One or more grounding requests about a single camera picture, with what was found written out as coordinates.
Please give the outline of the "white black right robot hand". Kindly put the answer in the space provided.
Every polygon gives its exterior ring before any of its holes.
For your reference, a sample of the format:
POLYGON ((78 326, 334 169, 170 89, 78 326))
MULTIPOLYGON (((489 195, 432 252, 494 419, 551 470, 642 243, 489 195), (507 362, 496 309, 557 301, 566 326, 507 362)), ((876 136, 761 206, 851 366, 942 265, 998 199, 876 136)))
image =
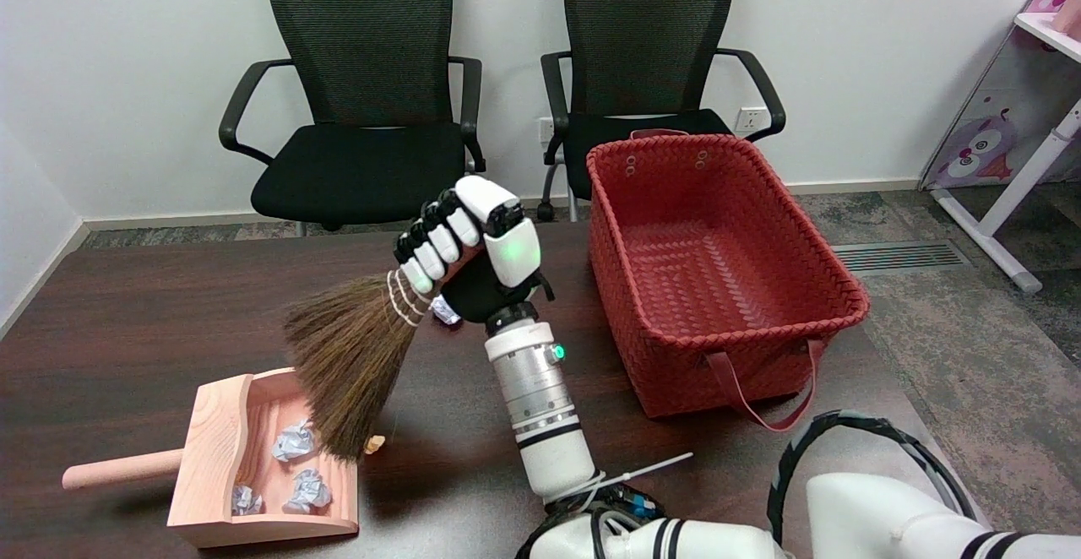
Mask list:
POLYGON ((464 176, 422 205, 395 240, 393 258, 383 283, 409 325, 437 301, 465 322, 494 327, 502 312, 521 312, 537 290, 555 300, 533 219, 520 198, 482 176, 464 176))

